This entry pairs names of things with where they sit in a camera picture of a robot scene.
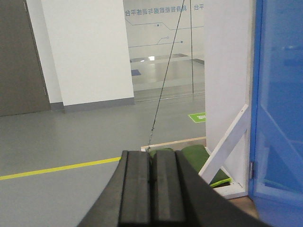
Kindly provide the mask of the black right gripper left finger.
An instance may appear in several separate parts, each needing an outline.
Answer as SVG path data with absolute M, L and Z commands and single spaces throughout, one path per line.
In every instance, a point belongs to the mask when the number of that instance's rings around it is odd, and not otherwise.
M 122 152 L 103 192 L 79 223 L 81 227 L 147 227 L 151 223 L 150 155 Z

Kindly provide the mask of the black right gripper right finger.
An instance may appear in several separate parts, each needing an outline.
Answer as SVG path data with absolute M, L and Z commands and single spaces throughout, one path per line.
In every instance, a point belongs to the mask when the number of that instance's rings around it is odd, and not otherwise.
M 157 227 L 265 227 L 211 188 L 180 151 L 152 159 L 152 223 Z

